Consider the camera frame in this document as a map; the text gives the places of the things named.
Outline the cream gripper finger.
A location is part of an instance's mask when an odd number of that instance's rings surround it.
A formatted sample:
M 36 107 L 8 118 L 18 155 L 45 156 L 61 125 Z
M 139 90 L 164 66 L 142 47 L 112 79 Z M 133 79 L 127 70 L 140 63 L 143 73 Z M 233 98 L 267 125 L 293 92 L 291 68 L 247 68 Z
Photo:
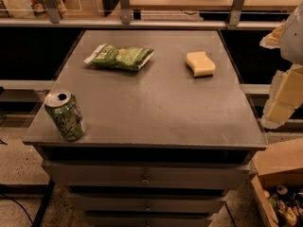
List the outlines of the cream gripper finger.
M 280 48 L 280 39 L 284 25 L 275 28 L 271 33 L 263 37 L 259 43 L 261 47 L 268 49 Z
M 289 70 L 276 71 L 270 86 L 269 98 L 263 108 L 261 125 L 277 129 L 284 125 L 303 104 L 303 65 L 294 63 Z

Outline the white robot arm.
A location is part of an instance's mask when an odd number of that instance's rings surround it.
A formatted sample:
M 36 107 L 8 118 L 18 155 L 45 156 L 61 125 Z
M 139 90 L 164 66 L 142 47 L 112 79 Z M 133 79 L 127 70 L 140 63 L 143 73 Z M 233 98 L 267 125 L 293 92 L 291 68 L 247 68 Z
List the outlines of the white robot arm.
M 286 72 L 276 71 L 260 120 L 264 128 L 277 129 L 303 104 L 303 2 L 259 45 L 279 48 L 281 58 L 292 64 Z

